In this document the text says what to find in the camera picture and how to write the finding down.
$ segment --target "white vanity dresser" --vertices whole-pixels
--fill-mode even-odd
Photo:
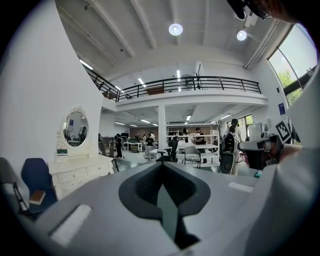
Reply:
[[[79,143],[68,144],[69,136],[78,136]],[[89,120],[82,107],[74,108],[62,120],[55,158],[48,163],[58,200],[93,179],[114,173],[112,158],[98,154],[98,143],[94,143],[93,138],[98,140],[98,134],[93,137],[90,133]]]

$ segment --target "tree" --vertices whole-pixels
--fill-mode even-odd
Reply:
[[[286,87],[288,85],[291,85],[294,81],[291,79],[291,76],[290,76],[290,73],[288,70],[286,70],[285,72],[279,72],[278,73],[278,77],[280,79],[280,82],[282,84],[282,87]],[[286,96],[287,100],[288,100],[288,104],[289,106],[291,106],[295,100],[297,98],[299,98],[299,96],[301,95],[302,93],[302,90],[301,89],[298,89],[298,90],[295,90],[293,92],[291,92],[290,94],[288,94]]]
[[[279,72],[278,77],[280,79],[280,82],[282,84],[282,87],[286,87],[288,85],[291,85],[294,81],[291,79],[290,73],[288,70],[285,72]]]
[[[295,102],[295,100],[299,98],[301,94],[302,94],[301,88],[288,94],[286,98],[288,100],[289,106],[291,106]]]
[[[247,125],[252,125],[254,123],[254,121],[252,119],[252,115],[247,115],[245,118],[246,118]]]

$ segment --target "oval mirror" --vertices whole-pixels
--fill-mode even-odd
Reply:
[[[70,146],[80,146],[87,137],[89,124],[86,116],[80,112],[72,112],[63,123],[63,135]]]

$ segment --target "white cabinet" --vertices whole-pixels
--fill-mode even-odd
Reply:
[[[98,155],[93,158],[70,159],[66,162],[49,162],[49,173],[58,200],[93,179],[113,174],[111,161],[110,157]]]

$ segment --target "white column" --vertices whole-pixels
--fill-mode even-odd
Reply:
[[[158,106],[158,133],[159,133],[159,150],[163,151],[166,147],[165,136],[167,134],[166,109],[165,105]]]

